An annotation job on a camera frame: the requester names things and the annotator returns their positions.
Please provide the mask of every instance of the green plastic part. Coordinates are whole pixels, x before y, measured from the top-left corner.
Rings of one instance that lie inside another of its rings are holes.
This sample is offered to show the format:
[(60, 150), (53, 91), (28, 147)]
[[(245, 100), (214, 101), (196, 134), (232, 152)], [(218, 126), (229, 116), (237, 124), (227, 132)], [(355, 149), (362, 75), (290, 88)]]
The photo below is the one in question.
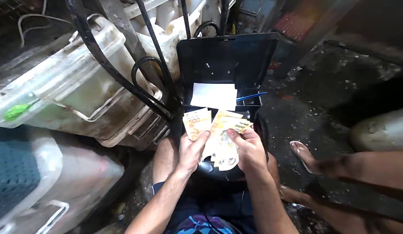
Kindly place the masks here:
[(32, 104), (15, 105), (5, 112), (5, 114), (3, 115), (3, 119), (5, 121), (14, 121), (19, 116), (21, 116), (21, 114), (27, 111), (31, 106)]

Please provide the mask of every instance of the black metal rod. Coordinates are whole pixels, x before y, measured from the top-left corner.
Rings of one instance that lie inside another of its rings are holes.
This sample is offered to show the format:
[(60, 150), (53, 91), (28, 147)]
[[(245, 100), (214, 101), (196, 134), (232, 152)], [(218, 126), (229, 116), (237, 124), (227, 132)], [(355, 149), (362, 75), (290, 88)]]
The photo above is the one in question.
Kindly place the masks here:
[(76, 26), (79, 35), (82, 37), (84, 44), (86, 44), (90, 53), (95, 57), (99, 64), (105, 69), (106, 72), (111, 75), (116, 82), (120, 83), (126, 90), (135, 95), (139, 100), (145, 103), (149, 108), (151, 108), (156, 114), (161, 116), (167, 121), (170, 121), (170, 117), (167, 116), (161, 109), (157, 107), (156, 104), (152, 103), (140, 90), (133, 86), (125, 77), (119, 73), (118, 70), (107, 60), (106, 56), (100, 50), (95, 37), (93, 36), (90, 26), (87, 22), (86, 16), (84, 14), (85, 9), (83, 8), (82, 0), (66, 0), (67, 6), (70, 11), (73, 23)]
[(142, 18), (144, 18), (145, 25), (147, 26), (149, 34), (151, 35), (153, 45), (155, 46), (155, 49), (157, 50), (157, 53), (158, 53), (159, 59), (161, 60), (162, 66), (164, 66), (166, 68), (166, 72), (164, 74), (166, 76), (165, 78), (166, 78), (166, 80), (168, 80), (168, 82), (169, 81), (173, 82), (173, 78), (171, 77), (171, 74), (168, 70), (167, 63), (165, 62), (164, 56), (162, 55), (161, 47), (159, 46), (157, 37), (153, 31), (151, 21), (149, 21), (147, 9), (145, 9), (145, 4), (142, 0), (136, 0), (136, 3), (138, 4), (139, 10), (142, 13)]
[[(132, 77), (132, 83), (135, 85), (135, 87), (137, 87), (141, 93), (143, 93), (147, 98), (153, 100), (156, 104), (160, 105), (162, 108), (164, 108), (165, 110), (169, 111), (170, 113), (172, 113), (171, 109), (168, 109), (162, 102), (160, 102), (159, 100), (157, 100), (156, 98), (154, 98), (151, 94), (149, 94), (146, 90), (144, 90), (141, 86), (139, 86), (138, 82), (136, 82), (136, 73), (138, 72), (138, 69), (141, 67), (141, 65), (147, 61), (154, 61), (158, 64), (158, 66), (161, 68), (162, 74), (164, 75), (164, 77), (166, 77), (166, 73), (167, 71), (165, 71), (165, 67), (163, 67), (161, 61), (157, 60), (154, 57), (150, 57), (150, 56), (146, 56), (146, 57), (142, 57), (140, 58), (138, 61), (136, 61), (136, 63), (134, 64), (134, 66), (132, 67), (132, 71), (131, 71), (131, 77)], [(163, 82), (163, 85), (166, 87), (169, 87), (168, 82)]]
[(204, 23), (202, 23), (194, 32), (194, 36), (193, 37), (197, 37), (199, 35), (199, 33), (201, 32), (202, 29), (204, 29), (207, 26), (212, 26), (214, 27), (214, 29), (216, 30), (216, 36), (219, 33), (219, 27), (217, 26), (217, 24), (215, 24), (213, 21), (206, 21)]
[(219, 36), (224, 36), (227, 23), (227, 12), (229, 11), (229, 0), (222, 0), (220, 10)]
[(186, 0), (181, 0), (181, 8), (183, 10), (184, 26), (186, 27), (187, 39), (191, 39), (190, 23), (188, 22), (188, 12)]

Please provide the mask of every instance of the white paper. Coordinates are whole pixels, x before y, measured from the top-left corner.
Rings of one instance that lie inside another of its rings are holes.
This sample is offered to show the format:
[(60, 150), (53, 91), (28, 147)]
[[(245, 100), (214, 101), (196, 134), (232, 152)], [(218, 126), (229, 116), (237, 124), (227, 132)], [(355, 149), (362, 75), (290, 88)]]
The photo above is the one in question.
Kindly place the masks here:
[(235, 84), (194, 83), (190, 105), (215, 109), (235, 110), (238, 90)]

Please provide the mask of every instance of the hand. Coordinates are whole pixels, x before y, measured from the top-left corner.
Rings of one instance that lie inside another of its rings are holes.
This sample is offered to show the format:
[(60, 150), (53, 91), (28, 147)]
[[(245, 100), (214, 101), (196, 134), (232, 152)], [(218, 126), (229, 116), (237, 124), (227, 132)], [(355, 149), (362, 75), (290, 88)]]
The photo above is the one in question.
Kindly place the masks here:
[(247, 128), (241, 135), (228, 129), (227, 134), (238, 146), (238, 166), (245, 174), (267, 170), (265, 149), (259, 135), (252, 128)]
[(183, 171), (188, 173), (193, 173), (201, 158), (201, 153), (203, 152), (204, 145), (210, 136), (209, 131), (205, 131), (200, 134), (197, 141), (192, 141), (188, 138), (187, 133), (181, 137), (180, 143), (180, 159), (178, 161), (177, 168), (183, 169)]

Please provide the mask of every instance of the foot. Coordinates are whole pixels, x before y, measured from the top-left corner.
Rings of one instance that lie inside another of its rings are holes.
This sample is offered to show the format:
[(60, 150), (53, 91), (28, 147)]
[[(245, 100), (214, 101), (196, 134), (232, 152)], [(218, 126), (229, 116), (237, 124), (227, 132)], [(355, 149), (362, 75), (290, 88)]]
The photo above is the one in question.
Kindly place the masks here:
[(317, 160), (313, 157), (308, 148), (299, 141), (291, 141), (290, 147), (292, 151), (301, 159), (304, 167), (309, 173), (320, 174), (317, 167)]
[(283, 185), (280, 186), (280, 195), (281, 199), (288, 203), (298, 203), (303, 206), (306, 206), (307, 199), (310, 198), (308, 194), (298, 192)]

